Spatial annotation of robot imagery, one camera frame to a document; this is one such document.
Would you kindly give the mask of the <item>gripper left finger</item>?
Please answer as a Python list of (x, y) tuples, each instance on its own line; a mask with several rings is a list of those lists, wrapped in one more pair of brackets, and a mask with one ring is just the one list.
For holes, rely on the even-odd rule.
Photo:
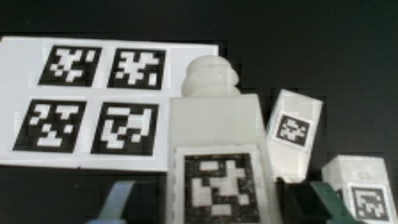
[(117, 181), (114, 183), (99, 215), (87, 222), (87, 224), (128, 224), (128, 221), (121, 218), (121, 216), (133, 186), (133, 181)]

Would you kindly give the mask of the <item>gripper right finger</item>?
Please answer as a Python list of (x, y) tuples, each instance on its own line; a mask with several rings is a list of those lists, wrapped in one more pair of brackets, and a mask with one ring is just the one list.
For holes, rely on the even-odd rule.
[(290, 221), (291, 224), (368, 224), (354, 218), (325, 182), (290, 186)]

